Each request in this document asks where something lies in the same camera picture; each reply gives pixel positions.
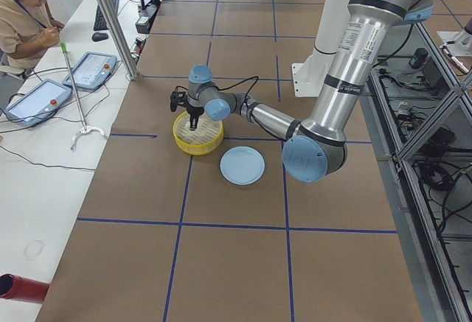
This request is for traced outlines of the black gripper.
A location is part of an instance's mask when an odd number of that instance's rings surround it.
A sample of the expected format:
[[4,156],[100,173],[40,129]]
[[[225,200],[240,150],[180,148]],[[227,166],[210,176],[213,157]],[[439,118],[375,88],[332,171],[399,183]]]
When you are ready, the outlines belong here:
[[198,129],[198,120],[199,120],[199,116],[203,114],[203,108],[187,105],[186,109],[187,109],[188,114],[190,115],[190,118],[189,118],[190,130],[195,131]]

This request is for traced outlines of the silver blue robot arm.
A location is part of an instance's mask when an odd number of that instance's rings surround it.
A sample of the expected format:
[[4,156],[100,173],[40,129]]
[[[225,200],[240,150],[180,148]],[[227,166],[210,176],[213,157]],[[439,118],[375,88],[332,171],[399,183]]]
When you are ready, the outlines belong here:
[[190,71],[183,101],[190,130],[196,130],[203,113],[215,122],[236,113],[285,140],[282,162],[298,181],[318,181],[340,169],[347,158],[344,127],[387,32],[395,25],[428,19],[433,0],[349,0],[347,9],[350,19],[307,119],[299,121],[248,94],[225,93],[213,83],[211,69],[199,65]]

